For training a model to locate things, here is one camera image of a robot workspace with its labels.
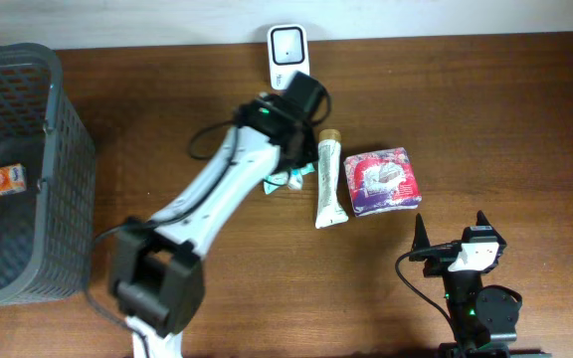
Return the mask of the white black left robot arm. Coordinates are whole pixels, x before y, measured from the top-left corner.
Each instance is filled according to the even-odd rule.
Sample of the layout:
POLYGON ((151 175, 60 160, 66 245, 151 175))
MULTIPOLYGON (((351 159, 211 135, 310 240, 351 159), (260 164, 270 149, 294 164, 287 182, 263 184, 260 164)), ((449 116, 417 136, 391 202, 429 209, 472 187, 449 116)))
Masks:
POLYGON ((149 220, 114 230, 108 281, 136 357, 178 357, 182 332, 205 296, 203 261, 216 236, 266 177, 316 161, 316 113, 327 89, 296 73, 282 93, 240 105, 209 163, 149 220))

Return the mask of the white tube with gold cap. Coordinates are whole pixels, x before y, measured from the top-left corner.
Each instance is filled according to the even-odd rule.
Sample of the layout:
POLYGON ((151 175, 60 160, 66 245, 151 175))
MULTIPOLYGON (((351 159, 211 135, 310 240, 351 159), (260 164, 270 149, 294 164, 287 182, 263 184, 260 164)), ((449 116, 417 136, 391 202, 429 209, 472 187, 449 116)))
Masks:
POLYGON ((340 169, 341 134, 337 129, 324 129, 319 133, 318 200, 315 227, 327 228, 345 223, 348 216, 337 199, 340 169))

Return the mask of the teal toilet tissue pack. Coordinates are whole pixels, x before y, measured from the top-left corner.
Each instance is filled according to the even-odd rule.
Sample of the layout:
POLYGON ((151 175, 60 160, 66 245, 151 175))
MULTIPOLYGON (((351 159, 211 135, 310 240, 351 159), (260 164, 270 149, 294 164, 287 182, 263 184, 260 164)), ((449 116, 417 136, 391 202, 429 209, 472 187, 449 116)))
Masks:
POLYGON ((280 172, 269 175, 263 179, 263 188, 266 195, 270 195, 279 188, 286 186, 289 180, 289 172, 280 172))

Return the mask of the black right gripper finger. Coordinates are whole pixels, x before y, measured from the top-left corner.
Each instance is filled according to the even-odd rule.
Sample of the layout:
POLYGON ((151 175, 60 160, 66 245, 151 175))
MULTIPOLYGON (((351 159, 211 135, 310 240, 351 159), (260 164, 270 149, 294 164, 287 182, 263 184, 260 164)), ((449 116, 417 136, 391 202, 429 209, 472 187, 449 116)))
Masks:
POLYGON ((492 225, 482 210, 477 212, 476 226, 482 229, 492 229, 492 225))
POLYGON ((414 238, 412 243, 412 250, 417 251, 427 249, 431 246, 426 227, 421 214, 415 217, 414 238))

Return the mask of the orange tissue packet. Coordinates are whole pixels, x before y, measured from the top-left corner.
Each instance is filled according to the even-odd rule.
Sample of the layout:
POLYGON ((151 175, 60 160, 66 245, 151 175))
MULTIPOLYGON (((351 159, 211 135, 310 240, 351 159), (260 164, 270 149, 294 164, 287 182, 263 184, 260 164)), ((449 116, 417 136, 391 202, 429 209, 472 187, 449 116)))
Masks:
POLYGON ((27 189, 25 167, 19 163, 0 167, 0 197, 27 189))

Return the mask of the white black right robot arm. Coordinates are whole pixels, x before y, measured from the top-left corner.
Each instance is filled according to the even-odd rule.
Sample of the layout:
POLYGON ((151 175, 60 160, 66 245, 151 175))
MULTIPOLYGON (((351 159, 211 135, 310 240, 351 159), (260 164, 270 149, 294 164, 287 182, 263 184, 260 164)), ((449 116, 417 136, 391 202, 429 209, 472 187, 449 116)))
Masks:
POLYGON ((457 241, 432 245, 423 218, 415 219, 411 251, 400 257, 424 264, 423 276, 439 277, 444 284, 446 308, 411 283, 407 286, 446 318, 455 341, 442 343, 439 357, 545 357, 542 351, 512 351, 522 296, 501 285, 484 285, 481 277, 497 267, 505 239, 483 212, 457 241))

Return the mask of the small teal tissue packet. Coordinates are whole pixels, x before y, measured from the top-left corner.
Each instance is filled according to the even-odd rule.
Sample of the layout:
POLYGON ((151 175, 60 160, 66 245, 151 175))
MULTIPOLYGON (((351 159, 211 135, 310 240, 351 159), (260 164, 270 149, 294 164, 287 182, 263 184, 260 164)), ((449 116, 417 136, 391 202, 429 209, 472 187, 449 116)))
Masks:
POLYGON ((301 190, 303 186, 303 177, 314 171, 314 166, 311 163, 298 169, 292 169, 289 173, 286 185, 291 190, 301 190))

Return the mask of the purple red tissue pack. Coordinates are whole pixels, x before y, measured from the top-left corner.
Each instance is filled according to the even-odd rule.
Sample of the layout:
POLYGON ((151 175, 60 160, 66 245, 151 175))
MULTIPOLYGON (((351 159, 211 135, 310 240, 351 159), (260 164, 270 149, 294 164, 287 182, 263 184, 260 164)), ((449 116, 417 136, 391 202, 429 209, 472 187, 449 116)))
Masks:
POLYGON ((416 209, 422 201, 404 147, 352 155, 343 164, 356 217, 416 209))

